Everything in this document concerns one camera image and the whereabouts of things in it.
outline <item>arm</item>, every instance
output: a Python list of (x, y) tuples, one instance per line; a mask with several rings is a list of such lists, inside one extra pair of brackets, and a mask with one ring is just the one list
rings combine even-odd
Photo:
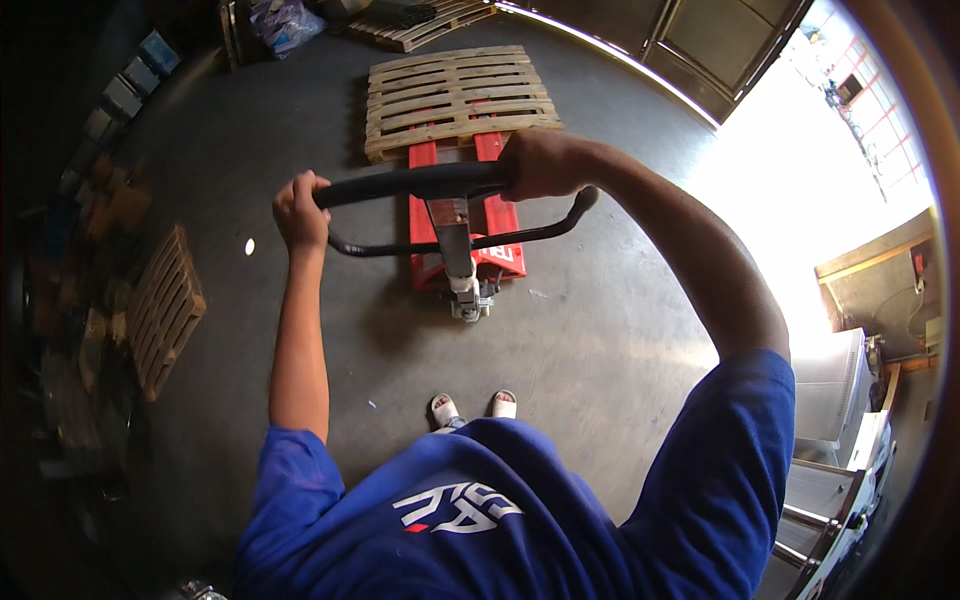
[(670, 265), (721, 360), (748, 348), (790, 360), (786, 322), (750, 253), (695, 198), (613, 146), (563, 133), (517, 132), (501, 159), (520, 163), (505, 200), (565, 196), (588, 184), (613, 196)]
[(530, 130), (515, 133), (502, 158), (520, 163), (508, 200), (589, 183), (610, 193), (707, 328), (721, 364), (687, 397), (619, 529), (644, 572), (644, 595), (749, 598), (777, 533), (796, 387), (783, 360), (786, 324), (756, 264), (709, 209), (615, 148)]
[(270, 378), (270, 423), (307, 429), (326, 444), (330, 391), (320, 330), (320, 282), (330, 214), (312, 192), (330, 185), (313, 171), (298, 175), (274, 200), (274, 218), (290, 258)]
[(330, 182), (298, 175), (274, 199), (290, 256), (270, 380), (270, 424), (260, 451), (250, 524), (234, 560), (237, 597), (306, 597), (297, 588), (301, 550), (313, 526), (344, 496), (326, 451), (330, 394), (320, 333), (320, 280), (330, 215), (311, 192)]

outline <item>blue t-shirt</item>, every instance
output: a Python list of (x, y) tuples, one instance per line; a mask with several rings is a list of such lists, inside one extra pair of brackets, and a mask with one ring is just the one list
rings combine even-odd
[(777, 533), (794, 395), (770, 350), (724, 361), (619, 527), (519, 420), (423, 436), (349, 493), (314, 434), (272, 427), (234, 596), (749, 598)]

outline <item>plastic bag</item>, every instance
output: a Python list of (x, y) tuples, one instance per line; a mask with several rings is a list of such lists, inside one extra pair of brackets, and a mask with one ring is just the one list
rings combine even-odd
[(253, 5), (250, 26), (275, 57), (285, 59), (294, 48), (323, 31), (326, 23), (301, 0), (263, 0)]

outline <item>pants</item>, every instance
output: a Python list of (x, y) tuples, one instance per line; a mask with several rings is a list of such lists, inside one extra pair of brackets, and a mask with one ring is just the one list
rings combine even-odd
[(450, 417), (450, 419), (446, 423), (444, 423), (444, 426), (438, 429), (437, 431), (434, 431), (434, 433), (450, 433), (451, 431), (460, 429), (466, 424), (467, 424), (467, 420), (461, 417), (460, 415), (457, 415), (456, 417)]

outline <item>person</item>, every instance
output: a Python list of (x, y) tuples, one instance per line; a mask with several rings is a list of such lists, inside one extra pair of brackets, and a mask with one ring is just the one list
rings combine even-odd
[[(656, 244), (717, 349), (619, 527), (553, 443), (510, 419), (463, 423), (431, 401), (425, 435), (346, 492), (324, 446), (329, 397), (320, 284), (329, 214), (307, 171), (276, 197), (289, 251), (270, 422), (236, 598), (749, 598), (770, 557), (793, 453), (787, 328), (756, 264), (722, 220), (616, 148), (559, 132), (514, 133), (505, 200), (587, 184)], [(576, 398), (589, 401), (589, 398)]]

